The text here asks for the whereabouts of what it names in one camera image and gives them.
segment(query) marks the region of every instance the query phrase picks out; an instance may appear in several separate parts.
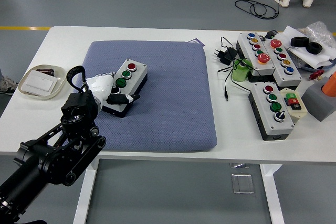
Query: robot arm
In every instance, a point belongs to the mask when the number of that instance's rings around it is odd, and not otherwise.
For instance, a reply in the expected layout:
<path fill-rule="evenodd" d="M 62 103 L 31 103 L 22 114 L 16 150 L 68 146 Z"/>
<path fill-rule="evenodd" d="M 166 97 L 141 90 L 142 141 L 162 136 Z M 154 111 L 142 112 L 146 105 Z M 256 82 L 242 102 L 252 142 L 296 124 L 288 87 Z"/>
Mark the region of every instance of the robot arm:
<path fill-rule="evenodd" d="M 80 88 L 72 83 L 79 73 L 83 82 Z M 113 102 L 107 92 L 113 85 L 113 77 L 97 77 L 88 84 L 84 68 L 77 66 L 68 72 L 67 80 L 78 93 L 70 94 L 61 108 L 61 122 L 40 138 L 20 144 L 14 159 L 19 169 L 0 186 L 1 224 L 17 222 L 47 184 L 71 186 L 106 144 L 94 120 L 102 101 Z M 117 100 L 125 101 L 125 95 L 118 97 Z M 49 145 L 48 140 L 60 132 L 57 142 Z"/>

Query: control box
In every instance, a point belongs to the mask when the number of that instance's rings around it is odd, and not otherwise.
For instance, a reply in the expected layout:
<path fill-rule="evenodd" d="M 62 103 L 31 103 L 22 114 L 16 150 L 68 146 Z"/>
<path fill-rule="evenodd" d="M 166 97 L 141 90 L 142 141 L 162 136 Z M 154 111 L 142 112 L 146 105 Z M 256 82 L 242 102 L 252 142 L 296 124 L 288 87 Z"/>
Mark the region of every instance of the control box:
<path fill-rule="evenodd" d="M 296 124 L 299 119 L 307 115 L 308 110 L 297 91 L 284 88 L 280 90 L 280 94 L 287 106 L 287 111 L 294 124 Z"/>
<path fill-rule="evenodd" d="M 147 65 L 127 59 L 114 76 L 111 94 L 139 94 L 147 78 Z M 131 106 L 132 103 L 110 105 L 103 102 L 102 110 L 123 118 Z"/>
<path fill-rule="evenodd" d="M 250 82 L 268 81 L 273 75 L 275 66 L 267 54 L 267 50 L 257 33 L 240 33 L 236 49 L 241 58 L 247 58 L 255 70 L 248 76 Z"/>
<path fill-rule="evenodd" d="M 278 88 L 283 89 L 289 87 L 296 89 L 300 84 L 302 77 L 287 54 L 282 42 L 278 39 L 266 39 L 262 43 L 275 66 L 273 77 Z"/>
<path fill-rule="evenodd" d="M 286 139 L 294 129 L 294 123 L 276 84 L 254 83 L 248 98 L 262 139 Z"/>

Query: black cable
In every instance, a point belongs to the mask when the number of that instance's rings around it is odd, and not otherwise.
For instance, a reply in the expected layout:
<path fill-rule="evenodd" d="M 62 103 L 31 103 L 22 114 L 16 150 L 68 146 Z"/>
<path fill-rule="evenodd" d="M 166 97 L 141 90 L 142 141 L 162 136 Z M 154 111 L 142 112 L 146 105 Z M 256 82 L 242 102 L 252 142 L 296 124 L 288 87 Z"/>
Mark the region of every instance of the black cable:
<path fill-rule="evenodd" d="M 259 71 L 256 70 L 255 68 L 253 68 L 253 67 L 251 67 L 250 65 L 244 63 L 242 59 L 236 59 L 235 56 L 231 55 L 230 51 L 228 50 L 228 47 L 227 47 L 227 46 L 223 46 L 223 39 L 225 39 L 225 40 L 226 40 L 232 47 L 233 47 L 233 45 L 232 45 L 231 42 L 228 41 L 225 37 L 222 36 L 222 37 L 220 38 L 222 47 L 224 47 L 224 48 L 227 49 L 228 53 L 229 53 L 230 56 L 231 56 L 231 60 L 232 60 L 232 63 L 233 63 L 232 66 L 229 66 L 229 67 L 226 67 L 226 68 L 223 68 L 223 69 L 219 69 L 219 70 L 217 71 L 217 73 L 219 73 L 219 72 L 227 72 L 227 71 L 230 71 L 229 74 L 227 75 L 227 77 L 226 77 L 225 80 L 224 80 L 224 96 L 225 96 L 226 101 L 228 101 L 228 93 L 227 93 L 227 90 L 226 90 L 226 81 L 227 81 L 227 79 L 229 78 L 229 76 L 231 76 L 231 81 L 232 81 L 232 83 L 234 83 L 235 85 L 237 85 L 237 86 L 239 86 L 239 87 L 241 87 L 241 88 L 243 88 L 243 89 L 245 89 L 245 90 L 251 92 L 249 89 L 247 89 L 247 88 L 241 86 L 240 84 L 238 84 L 237 82 L 233 81 L 233 79 L 232 79 L 232 73 L 233 73 L 234 70 L 236 70 L 236 69 L 238 68 L 237 66 L 238 66 L 239 64 L 244 64 L 244 66 L 246 66 L 247 69 L 250 70 L 250 71 L 255 70 L 260 76 L 261 76 L 261 74 L 260 74 Z"/>
<path fill-rule="evenodd" d="M 249 8 L 249 11 L 241 8 L 238 6 L 238 3 L 240 2 L 243 2 L 243 3 L 248 3 L 250 4 L 250 8 Z M 238 9 L 241 9 L 242 11 L 248 13 L 248 14 L 251 14 L 252 16 L 256 17 L 256 18 L 260 18 L 260 19 L 275 19 L 279 16 L 279 12 L 280 12 L 280 2 L 278 3 L 278 11 L 275 10 L 275 8 L 269 6 L 269 5 L 266 5 L 266 4 L 262 4 L 258 1 L 255 1 L 255 0 L 237 0 L 235 2 L 235 6 L 238 8 Z M 261 6 L 264 8 L 264 12 L 263 13 L 257 13 L 256 11 L 256 6 Z M 273 10 L 275 12 L 275 14 L 273 16 L 265 16 L 268 12 L 268 10 Z"/>

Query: plastic bag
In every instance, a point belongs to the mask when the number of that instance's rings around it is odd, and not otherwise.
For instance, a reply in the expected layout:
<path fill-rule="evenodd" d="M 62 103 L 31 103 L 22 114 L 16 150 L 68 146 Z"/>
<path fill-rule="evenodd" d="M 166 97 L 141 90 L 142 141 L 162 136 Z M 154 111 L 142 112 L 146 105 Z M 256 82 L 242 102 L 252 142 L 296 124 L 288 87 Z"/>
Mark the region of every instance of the plastic bag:
<path fill-rule="evenodd" d="M 306 28 L 298 29 L 299 32 L 305 34 L 310 40 L 325 44 L 329 47 L 336 49 L 336 40 L 332 36 L 332 33 L 328 31 L 327 26 L 322 22 L 318 21 L 313 23 Z"/>

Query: blue button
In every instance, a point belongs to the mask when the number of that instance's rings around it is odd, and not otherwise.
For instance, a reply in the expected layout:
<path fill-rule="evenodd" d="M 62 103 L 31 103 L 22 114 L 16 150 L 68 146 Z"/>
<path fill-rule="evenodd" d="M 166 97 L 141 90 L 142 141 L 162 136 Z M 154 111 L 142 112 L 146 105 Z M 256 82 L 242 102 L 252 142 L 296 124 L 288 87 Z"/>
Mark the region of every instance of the blue button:
<path fill-rule="evenodd" d="M 286 74 L 293 74 L 293 72 L 294 72 L 294 68 L 292 68 L 292 67 L 286 67 L 285 68 L 285 73 Z"/>

